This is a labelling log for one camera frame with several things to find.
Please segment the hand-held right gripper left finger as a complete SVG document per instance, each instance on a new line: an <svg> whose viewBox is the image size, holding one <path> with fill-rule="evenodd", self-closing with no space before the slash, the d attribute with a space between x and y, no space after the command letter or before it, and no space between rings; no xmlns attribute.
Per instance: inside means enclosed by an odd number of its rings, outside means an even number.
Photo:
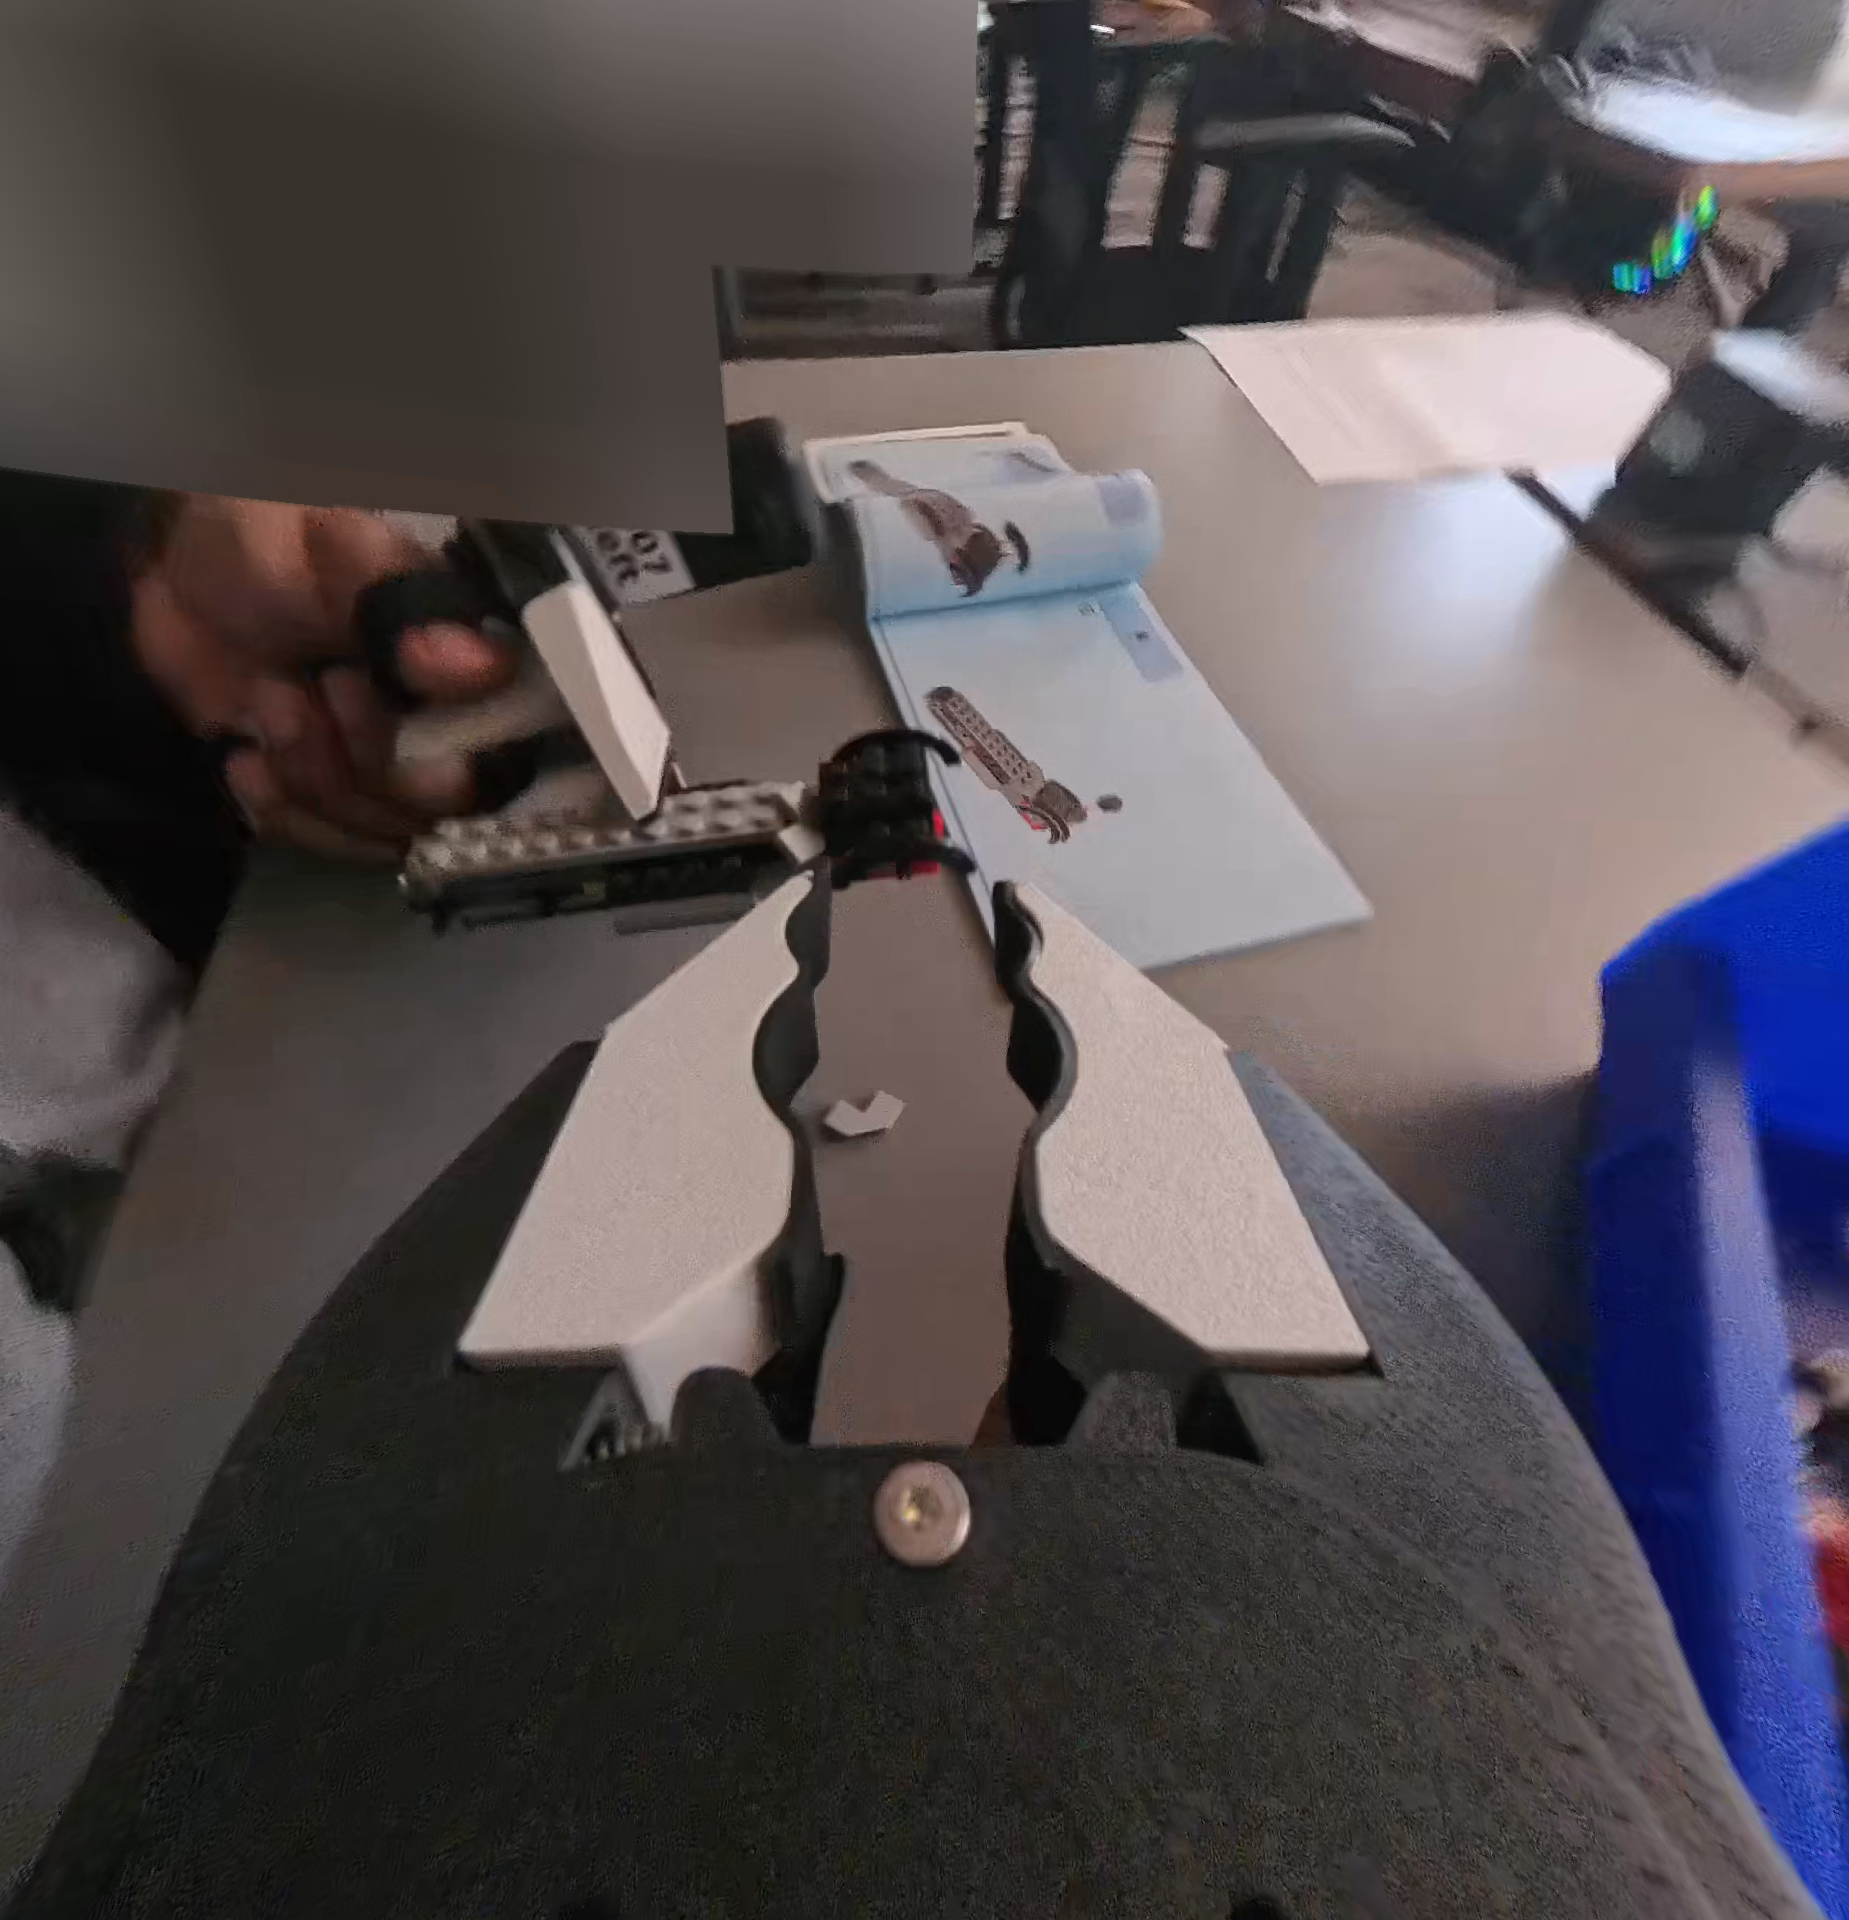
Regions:
<svg viewBox="0 0 1849 1920"><path fill-rule="evenodd" d="M604 1369L639 1422L722 1368L768 1377L779 1422L812 1421L840 1261L795 1102L831 932L831 877L793 877L606 1029L462 1363Z"/></svg>

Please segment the white paper sheet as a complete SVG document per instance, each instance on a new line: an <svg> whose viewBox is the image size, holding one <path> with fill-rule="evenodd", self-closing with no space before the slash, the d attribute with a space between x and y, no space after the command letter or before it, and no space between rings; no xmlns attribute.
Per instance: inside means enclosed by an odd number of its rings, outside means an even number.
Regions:
<svg viewBox="0 0 1849 1920"><path fill-rule="evenodd" d="M1320 486L1614 467L1672 388L1561 314L1189 326Z"/></svg>

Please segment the black grey toy brick assembly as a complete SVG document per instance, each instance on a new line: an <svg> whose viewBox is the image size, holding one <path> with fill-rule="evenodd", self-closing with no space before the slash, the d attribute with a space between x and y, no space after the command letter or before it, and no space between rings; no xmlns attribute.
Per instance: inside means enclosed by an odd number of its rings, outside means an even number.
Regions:
<svg viewBox="0 0 1849 1920"><path fill-rule="evenodd" d="M966 874L974 870L974 860L948 844L933 779L938 768L956 764L956 748L933 733L895 730L847 741L818 764L812 779L806 779L811 799L807 824L797 835L803 852L799 861L757 863L746 872L697 870L694 874L626 877L629 899L611 905L580 900L527 905L515 900L429 912L403 900L410 912L439 932L582 914L604 914L631 930L643 925L715 925L737 919L779 884L806 870L817 870L846 887L870 878L905 878L944 867ZM664 798L682 786L708 785L720 781L687 781L669 774ZM620 820L631 820L596 770L545 778L485 816L548 813L566 807L598 807Z"/></svg>

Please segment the person's left forearm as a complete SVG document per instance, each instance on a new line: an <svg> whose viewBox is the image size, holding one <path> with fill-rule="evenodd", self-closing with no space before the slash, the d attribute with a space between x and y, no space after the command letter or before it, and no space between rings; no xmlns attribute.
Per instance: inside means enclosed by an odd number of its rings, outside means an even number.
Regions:
<svg viewBox="0 0 1849 1920"><path fill-rule="evenodd" d="M168 495L0 467L0 805L199 972L249 833L226 746L172 710L132 643Z"/></svg>

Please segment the person's left hand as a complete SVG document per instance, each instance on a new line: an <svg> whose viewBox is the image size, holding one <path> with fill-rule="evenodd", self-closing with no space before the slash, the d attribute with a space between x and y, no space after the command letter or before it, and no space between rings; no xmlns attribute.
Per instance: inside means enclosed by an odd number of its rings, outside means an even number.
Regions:
<svg viewBox="0 0 1849 1920"><path fill-rule="evenodd" d="M465 756L403 758L400 719L356 654L362 592L429 565L369 512L151 499L132 645L188 730L226 742L223 779L256 840L390 863L477 796Z"/></svg>

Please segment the long grey studded brick plate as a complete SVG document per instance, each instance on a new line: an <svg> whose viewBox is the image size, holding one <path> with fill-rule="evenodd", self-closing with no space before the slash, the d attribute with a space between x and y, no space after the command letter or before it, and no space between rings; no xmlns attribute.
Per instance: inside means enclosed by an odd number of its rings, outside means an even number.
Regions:
<svg viewBox="0 0 1849 1920"><path fill-rule="evenodd" d="M626 877L799 861L807 799L807 781L720 781L682 786L643 820L598 807L453 820L412 844L400 894L429 912L515 900L611 905L629 899Z"/></svg>

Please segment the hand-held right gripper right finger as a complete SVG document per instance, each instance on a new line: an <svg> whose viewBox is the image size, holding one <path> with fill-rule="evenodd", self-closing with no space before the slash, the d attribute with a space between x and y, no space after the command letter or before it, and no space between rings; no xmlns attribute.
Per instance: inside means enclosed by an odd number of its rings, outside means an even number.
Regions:
<svg viewBox="0 0 1849 1920"><path fill-rule="evenodd" d="M1014 1363L1065 1379L1358 1374L1370 1336L1227 1046L1028 884L993 887L1028 1102L1007 1281Z"/></svg>

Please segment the blue plastic storage bin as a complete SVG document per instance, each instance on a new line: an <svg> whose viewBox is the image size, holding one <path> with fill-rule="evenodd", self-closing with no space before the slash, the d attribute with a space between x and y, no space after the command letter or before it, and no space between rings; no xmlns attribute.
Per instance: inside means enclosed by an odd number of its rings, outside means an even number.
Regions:
<svg viewBox="0 0 1849 1920"><path fill-rule="evenodd" d="M1792 1432L1794 1366L1849 1352L1849 824L1605 968L1582 1202L1594 1444L1729 1759L1849 1917L1849 1711Z"/></svg>

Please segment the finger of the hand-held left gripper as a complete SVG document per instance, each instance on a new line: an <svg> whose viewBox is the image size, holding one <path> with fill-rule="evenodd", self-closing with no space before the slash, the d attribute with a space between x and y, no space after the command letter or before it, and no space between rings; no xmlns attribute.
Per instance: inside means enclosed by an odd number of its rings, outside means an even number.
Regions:
<svg viewBox="0 0 1849 1920"><path fill-rule="evenodd" d="M525 635L576 725L615 799L656 813L671 774L671 725L600 598L566 581L529 599Z"/></svg>
<svg viewBox="0 0 1849 1920"><path fill-rule="evenodd" d="M591 768L591 748L555 695L500 695L420 710L397 733L397 764L461 764L479 786L533 786Z"/></svg>

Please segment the black office chair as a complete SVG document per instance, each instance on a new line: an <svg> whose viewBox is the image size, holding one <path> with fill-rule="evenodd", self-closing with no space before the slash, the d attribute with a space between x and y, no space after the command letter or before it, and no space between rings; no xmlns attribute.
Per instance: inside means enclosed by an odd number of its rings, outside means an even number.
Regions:
<svg viewBox="0 0 1849 1920"><path fill-rule="evenodd" d="M1100 35L1094 4L988 4L986 80L1032 84L1025 173L991 276L997 351L1156 343L1293 324L1310 308L1344 185L1411 136L1361 112L1255 111L1253 63L1212 32ZM1111 190L1152 84L1178 78L1139 250L1108 243Z"/></svg>

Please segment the pile of toy bricks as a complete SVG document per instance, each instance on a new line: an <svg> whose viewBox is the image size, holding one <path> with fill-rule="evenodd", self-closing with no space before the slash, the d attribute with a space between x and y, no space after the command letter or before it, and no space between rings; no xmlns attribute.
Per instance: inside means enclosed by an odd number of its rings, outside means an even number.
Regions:
<svg viewBox="0 0 1849 1920"><path fill-rule="evenodd" d="M1849 1711L1849 1352L1825 1347L1792 1372L1803 1533Z"/></svg>

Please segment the wooden work table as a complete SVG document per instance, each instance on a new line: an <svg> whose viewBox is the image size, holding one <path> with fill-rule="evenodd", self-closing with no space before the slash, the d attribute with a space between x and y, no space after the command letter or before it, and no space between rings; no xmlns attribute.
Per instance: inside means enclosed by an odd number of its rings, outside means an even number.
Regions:
<svg viewBox="0 0 1849 1920"><path fill-rule="evenodd" d="M1849 201L1849 112L1766 111L1729 92L1603 76L1551 102L1566 166L1649 195Z"/></svg>

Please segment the person's grey shirt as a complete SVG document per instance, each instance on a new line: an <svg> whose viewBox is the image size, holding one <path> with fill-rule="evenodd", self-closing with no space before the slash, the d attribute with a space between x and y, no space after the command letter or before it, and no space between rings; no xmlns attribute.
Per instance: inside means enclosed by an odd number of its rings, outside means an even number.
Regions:
<svg viewBox="0 0 1849 1920"><path fill-rule="evenodd" d="M125 1172L183 1038L188 982L81 867L0 807L0 1139ZM73 1317L0 1245L0 1595L52 1472Z"/></svg>

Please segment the black battery charger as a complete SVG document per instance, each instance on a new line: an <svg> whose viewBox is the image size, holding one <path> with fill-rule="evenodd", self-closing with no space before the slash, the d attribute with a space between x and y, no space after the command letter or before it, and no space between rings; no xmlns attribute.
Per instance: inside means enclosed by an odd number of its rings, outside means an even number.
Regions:
<svg viewBox="0 0 1849 1920"><path fill-rule="evenodd" d="M1703 591L1736 573L1841 459L1849 370L1785 333L1720 333L1621 459L1587 514L1587 539L1635 579Z"/></svg>

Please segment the light blue instruction booklet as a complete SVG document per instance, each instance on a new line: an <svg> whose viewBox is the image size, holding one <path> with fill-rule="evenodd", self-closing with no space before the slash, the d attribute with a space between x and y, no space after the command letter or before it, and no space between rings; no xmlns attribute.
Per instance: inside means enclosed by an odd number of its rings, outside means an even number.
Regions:
<svg viewBox="0 0 1849 1920"><path fill-rule="evenodd" d="M1028 884L1143 972L1372 919L1152 606L1146 473L1018 424L801 451L898 720L956 751L933 781L985 919Z"/></svg>

